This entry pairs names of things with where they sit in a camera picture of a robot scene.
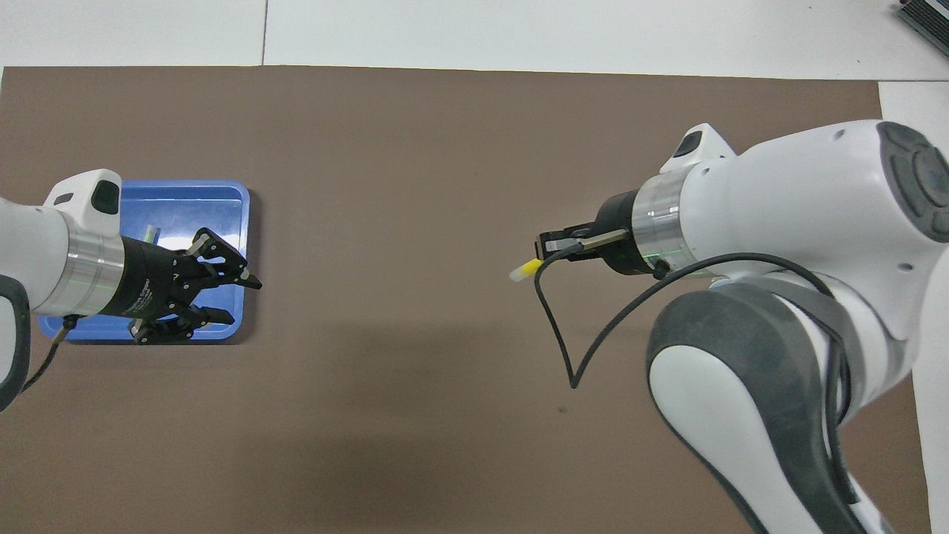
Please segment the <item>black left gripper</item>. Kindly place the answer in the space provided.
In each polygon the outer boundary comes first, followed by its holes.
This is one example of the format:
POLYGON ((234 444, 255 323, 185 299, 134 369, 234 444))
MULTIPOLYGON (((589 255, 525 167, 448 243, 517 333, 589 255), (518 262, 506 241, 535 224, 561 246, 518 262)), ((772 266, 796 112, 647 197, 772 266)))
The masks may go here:
POLYGON ((234 324, 226 310, 190 306, 196 288, 263 287, 237 248, 209 228, 196 231, 185 256, 131 237, 122 237, 122 245, 121 280, 99 314, 132 318, 136 345, 187 343, 206 326, 234 324))

